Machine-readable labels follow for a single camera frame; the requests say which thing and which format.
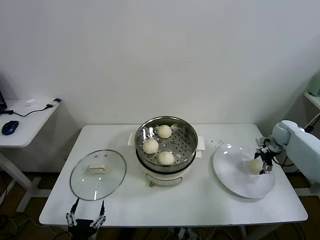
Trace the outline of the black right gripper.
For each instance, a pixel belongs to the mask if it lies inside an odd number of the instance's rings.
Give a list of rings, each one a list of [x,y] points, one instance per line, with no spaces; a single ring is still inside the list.
[[[254,158],[261,158],[263,164],[259,175],[270,174],[273,168],[274,153],[268,149],[268,147],[260,147],[256,149],[254,153]]]

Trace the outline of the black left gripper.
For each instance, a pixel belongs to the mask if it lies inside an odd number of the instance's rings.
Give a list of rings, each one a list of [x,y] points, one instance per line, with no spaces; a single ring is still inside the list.
[[[72,205],[69,212],[66,213],[66,221],[68,224],[68,231],[71,234],[72,240],[89,240],[97,233],[103,223],[106,221],[105,215],[105,202],[102,201],[99,216],[96,220],[89,219],[76,219],[74,218],[75,212],[79,203],[79,198]]]

